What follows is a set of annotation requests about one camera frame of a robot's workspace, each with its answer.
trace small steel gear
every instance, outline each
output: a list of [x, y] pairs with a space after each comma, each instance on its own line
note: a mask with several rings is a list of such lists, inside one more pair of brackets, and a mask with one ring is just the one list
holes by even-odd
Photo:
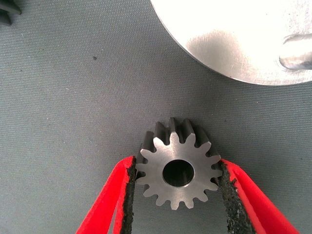
[[173, 210], [181, 201], [187, 208], [193, 208], [195, 197], [206, 202], [204, 191], [217, 190], [218, 186], [211, 180], [222, 175], [221, 170], [212, 168], [221, 157], [210, 148], [203, 129], [193, 128], [188, 119], [177, 125], [170, 118], [169, 128], [156, 123], [155, 134], [145, 135], [136, 164], [136, 182], [146, 185], [143, 195], [158, 195], [158, 206], [169, 200]]

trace gray fabric surface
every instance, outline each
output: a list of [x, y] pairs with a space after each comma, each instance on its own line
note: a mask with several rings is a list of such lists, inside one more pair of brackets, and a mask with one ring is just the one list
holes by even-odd
[[[16, 0], [0, 26], [0, 233], [74, 233], [158, 120], [188, 117], [303, 234], [312, 230], [312, 82], [264, 87], [188, 56], [148, 0]], [[220, 192], [171, 211], [137, 186], [134, 234], [226, 233]]]

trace silver metal disc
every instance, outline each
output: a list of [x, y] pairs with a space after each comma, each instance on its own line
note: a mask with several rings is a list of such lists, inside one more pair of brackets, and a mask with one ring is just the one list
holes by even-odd
[[312, 80], [312, 70], [291, 70], [279, 62], [287, 37], [312, 33], [312, 1], [151, 2], [176, 42], [212, 70], [262, 85]]

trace brushed metal surface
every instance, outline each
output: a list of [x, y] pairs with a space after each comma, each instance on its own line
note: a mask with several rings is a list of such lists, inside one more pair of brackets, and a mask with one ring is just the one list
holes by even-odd
[[[143, 195], [157, 195], [158, 206], [169, 200], [172, 210], [177, 210], [180, 202], [184, 202], [189, 209], [193, 208], [194, 198], [208, 201], [204, 191], [218, 189], [210, 180], [222, 176], [221, 170], [212, 169], [212, 165], [220, 161], [220, 155], [206, 156], [210, 147], [204, 130], [200, 127], [193, 129], [188, 119], [178, 126], [175, 119], [170, 118], [170, 128], [156, 123], [155, 133], [146, 133], [139, 155], [139, 158], [147, 159], [147, 163], [136, 164], [136, 169], [145, 173], [145, 176], [136, 180], [137, 184], [149, 186]], [[166, 167], [172, 163], [175, 163], [175, 167], [168, 172]], [[190, 171], [183, 166], [185, 163], [192, 168], [191, 178]], [[165, 173], [170, 174], [170, 181]]]
[[312, 1], [151, 2], [176, 42], [216, 72], [262, 85], [312, 80], [312, 71], [287, 69], [279, 62], [286, 37], [312, 32]]

